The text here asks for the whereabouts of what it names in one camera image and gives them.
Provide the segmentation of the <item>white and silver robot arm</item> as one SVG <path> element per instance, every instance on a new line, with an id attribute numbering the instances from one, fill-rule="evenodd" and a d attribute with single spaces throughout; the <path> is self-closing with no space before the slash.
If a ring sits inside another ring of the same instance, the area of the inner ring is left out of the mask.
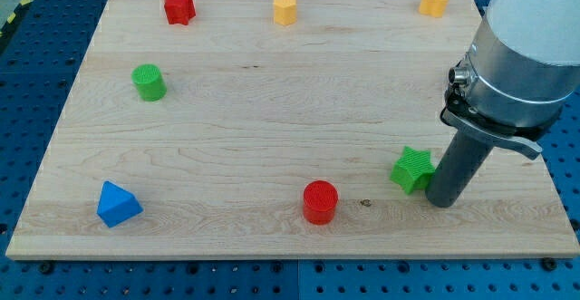
<path id="1" fill-rule="evenodd" d="M 441 119 L 455 156 L 494 147 L 533 160 L 537 141 L 579 86 L 579 0 L 490 0 L 460 63 L 449 71 Z"/>

